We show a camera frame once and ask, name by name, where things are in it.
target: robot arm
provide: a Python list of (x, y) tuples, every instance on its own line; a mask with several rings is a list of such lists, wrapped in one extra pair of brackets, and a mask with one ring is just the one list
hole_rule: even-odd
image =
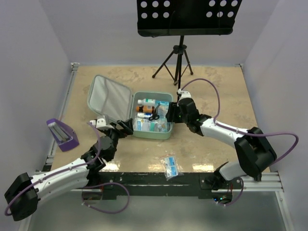
[(220, 127), (211, 116), (199, 114), (188, 91), (179, 89), (178, 95), (179, 101), (169, 105), (166, 115), (168, 122), (185, 123), (191, 132), (214, 138), (236, 150), (238, 161), (223, 164), (214, 172), (213, 177), (208, 179), (207, 182), (214, 186), (213, 189), (218, 189), (226, 181), (244, 175), (260, 181), (262, 171), (276, 160), (277, 155), (265, 137), (251, 137), (245, 134), (263, 134), (262, 131), (259, 128), (236, 128), (219, 122), (222, 125)]
[(116, 123), (109, 124), (107, 116), (101, 116), (91, 123), (106, 134), (100, 137), (100, 150), (97, 142), (89, 151), (68, 165), (32, 177), (23, 173), (9, 187), (4, 196), (15, 221), (30, 216), (37, 207), (58, 195), (85, 187), (89, 179), (106, 166), (104, 160), (109, 162), (114, 158), (118, 140), (133, 134), (132, 119), (125, 122), (117, 121), (123, 129), (117, 129)]

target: purple phone stand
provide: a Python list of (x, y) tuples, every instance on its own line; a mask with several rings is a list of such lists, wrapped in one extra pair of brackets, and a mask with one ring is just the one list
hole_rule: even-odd
[(79, 145), (77, 135), (70, 126), (57, 119), (49, 119), (46, 123), (62, 152), (69, 151)]

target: white enclosure wall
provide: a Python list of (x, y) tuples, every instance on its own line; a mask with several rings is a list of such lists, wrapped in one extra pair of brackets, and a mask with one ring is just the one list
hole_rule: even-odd
[[(160, 64), (179, 37), (137, 33), (137, 0), (40, 0), (69, 60), (82, 64)], [(187, 36), (192, 64), (239, 64), (247, 58), (278, 0), (243, 0), (234, 32)]]
[[(308, 227), (307, 9), (307, 0), (280, 0), (244, 63), (258, 125), (265, 132), (294, 131), (300, 139), (295, 150), (272, 167), (279, 170), (297, 231)], [(270, 141), (281, 155), (293, 138), (276, 137)]]
[(46, 120), (58, 116), (70, 63), (38, 0), (0, 1), (0, 230), (4, 193), (24, 172), (43, 167), (51, 144)]

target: tabletop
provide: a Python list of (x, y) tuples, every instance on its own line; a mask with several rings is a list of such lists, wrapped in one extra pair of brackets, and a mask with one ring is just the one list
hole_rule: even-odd
[[(96, 75), (106, 76), (137, 91), (160, 91), (173, 94), (176, 100), (177, 86), (173, 85), (169, 73), (163, 68), (152, 75), (157, 66), (80, 66), (73, 86), (67, 109), (62, 121), (71, 126), (80, 145), (68, 152), (58, 147), (52, 169), (64, 166), (81, 157), (96, 142), (92, 128), (87, 125), (97, 115), (87, 105), (91, 82)], [(169, 67), (174, 73), (175, 67)], [(218, 121), (239, 127), (256, 126), (254, 111), (250, 102), (242, 70), (236, 67), (193, 66), (194, 75), (186, 71), (182, 76), (182, 86), (194, 78), (212, 81), (220, 94), (221, 111)], [(188, 90), (201, 114), (214, 116), (217, 113), (217, 96), (211, 85), (204, 81), (190, 84)], [(161, 172), (164, 167), (161, 157), (173, 155), (183, 172), (212, 172), (227, 161), (237, 160), (235, 150), (215, 139), (201, 137), (189, 131), (185, 124), (175, 124), (168, 140), (149, 140), (133, 136), (120, 139), (113, 161), (102, 171), (121, 172)]]

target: black music stand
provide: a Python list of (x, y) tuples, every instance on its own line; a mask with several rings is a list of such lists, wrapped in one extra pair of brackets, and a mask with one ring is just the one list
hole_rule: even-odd
[[(181, 76), (189, 67), (190, 61), (183, 44), (185, 35), (228, 35), (233, 31), (236, 14), (242, 0), (137, 0), (138, 34), (143, 37), (180, 36), (180, 43), (158, 68), (152, 78), (166, 67), (180, 88)], [(175, 76), (166, 62), (173, 54), (178, 55)], [(181, 73), (182, 56), (187, 66)]]

